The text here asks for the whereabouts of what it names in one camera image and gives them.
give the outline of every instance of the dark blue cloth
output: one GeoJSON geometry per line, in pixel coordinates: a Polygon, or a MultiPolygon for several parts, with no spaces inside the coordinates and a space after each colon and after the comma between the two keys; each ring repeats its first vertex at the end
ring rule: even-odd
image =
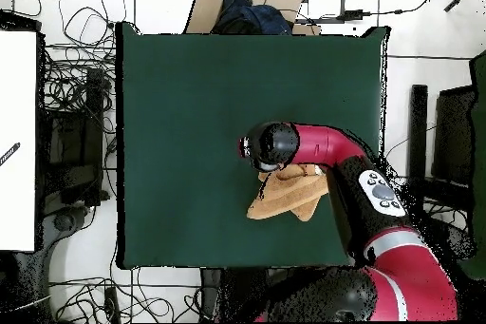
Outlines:
{"type": "Polygon", "coordinates": [[[292,35],[282,13],[272,6],[245,5],[242,0],[225,0],[223,11],[213,28],[216,34],[292,35]]]}

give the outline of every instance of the white screen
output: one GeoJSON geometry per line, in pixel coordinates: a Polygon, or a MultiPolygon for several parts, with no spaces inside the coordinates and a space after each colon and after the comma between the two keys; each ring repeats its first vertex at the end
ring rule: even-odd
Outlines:
{"type": "Polygon", "coordinates": [[[0,30],[0,250],[34,250],[36,34],[0,30]]]}

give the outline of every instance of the fabric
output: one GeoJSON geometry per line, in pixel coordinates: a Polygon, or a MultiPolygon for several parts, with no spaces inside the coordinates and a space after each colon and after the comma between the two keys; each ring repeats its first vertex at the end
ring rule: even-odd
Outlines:
{"type": "Polygon", "coordinates": [[[224,0],[213,33],[292,35],[292,30],[282,13],[272,6],[252,6],[248,0],[224,0]]]}
{"type": "Polygon", "coordinates": [[[387,29],[289,38],[117,31],[118,264],[347,264],[328,196],[305,229],[289,212],[247,218],[260,181],[237,143],[256,124],[290,121],[350,130],[378,152],[387,29]]]}
{"type": "Polygon", "coordinates": [[[316,175],[315,165],[290,164],[272,173],[259,173],[263,182],[248,209],[250,219],[265,219],[291,211],[299,220],[312,218],[319,199],[328,193],[325,175],[316,175]]]}

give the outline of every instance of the floor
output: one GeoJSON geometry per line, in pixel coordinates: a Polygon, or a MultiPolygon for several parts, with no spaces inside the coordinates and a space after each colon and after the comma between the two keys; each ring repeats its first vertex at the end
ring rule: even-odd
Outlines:
{"type": "MultiPolygon", "coordinates": [[[[418,6],[423,0],[346,0],[347,10],[365,10],[386,12],[390,10],[408,10],[418,6]]],[[[390,26],[391,37],[388,43],[387,67],[387,108],[386,130],[384,134],[385,150],[403,141],[407,137],[407,104],[411,85],[429,86],[428,125],[435,123],[435,102],[439,92],[446,88],[467,86],[471,83],[468,60],[486,49],[486,1],[463,0],[446,13],[445,6],[452,0],[431,0],[420,10],[401,15],[372,15],[363,21],[346,25],[323,27],[323,34],[363,34],[368,28],[390,26]]],[[[309,0],[301,11],[313,18],[322,15],[337,14],[340,0],[309,0]]],[[[43,32],[47,44],[67,43],[62,32],[64,22],[77,10],[93,7],[102,10],[101,0],[41,0],[42,10],[36,19],[43,23],[43,32]]],[[[133,22],[143,33],[172,32],[181,33],[187,21],[193,0],[103,0],[110,18],[114,21],[125,19],[133,22]]],[[[0,0],[0,9],[11,9],[12,0],[0,0]]],[[[15,10],[35,14],[39,10],[37,0],[15,0],[15,10]]],[[[71,34],[79,34],[89,13],[79,16],[73,22],[71,34]]],[[[96,40],[103,33],[100,22],[91,18],[84,31],[84,40],[96,40]]],[[[108,115],[114,123],[114,114],[108,115]]],[[[428,154],[432,153],[434,130],[430,130],[427,139],[428,154]]],[[[399,145],[388,159],[399,175],[405,174],[406,143],[399,145]]],[[[427,159],[427,173],[430,174],[431,157],[427,159]]],[[[116,159],[110,157],[108,167],[116,167],[116,159]]],[[[111,173],[112,182],[116,181],[115,172],[111,173]]],[[[107,180],[103,188],[110,191],[107,180]]],[[[103,203],[97,211],[93,224],[71,238],[61,241],[54,252],[50,265],[50,281],[69,282],[51,288],[51,304],[57,310],[66,300],[79,291],[81,284],[90,277],[109,276],[109,264],[115,250],[116,239],[116,202],[111,199],[103,203]]],[[[130,272],[113,269],[114,279],[129,291],[130,272]]],[[[141,288],[147,297],[163,297],[173,305],[175,313],[186,309],[185,295],[193,295],[200,276],[198,269],[142,268],[140,273],[141,288]]],[[[135,287],[134,294],[140,296],[140,289],[135,287]]],[[[103,294],[95,291],[95,298],[103,302],[103,294]]],[[[121,308],[130,306],[128,296],[119,294],[121,308]]],[[[167,306],[163,302],[152,305],[157,314],[165,314],[167,306]]],[[[140,306],[134,307],[134,314],[140,312],[140,306]]],[[[69,308],[65,317],[80,315],[76,308],[69,308]]],[[[169,322],[170,314],[160,317],[160,322],[169,322]]],[[[146,312],[134,317],[133,322],[153,322],[146,312]]],[[[196,322],[196,314],[184,314],[178,322],[196,322]]]]}

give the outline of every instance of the cardboard box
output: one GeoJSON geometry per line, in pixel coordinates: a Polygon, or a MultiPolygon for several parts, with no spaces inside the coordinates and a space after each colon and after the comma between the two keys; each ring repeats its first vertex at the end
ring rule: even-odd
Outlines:
{"type": "MultiPolygon", "coordinates": [[[[302,0],[252,0],[254,5],[268,4],[282,12],[284,18],[294,23],[302,0]]],[[[210,33],[215,25],[223,0],[194,0],[184,33],[210,33]]],[[[310,25],[294,25],[294,35],[319,35],[321,28],[310,25]]]]}

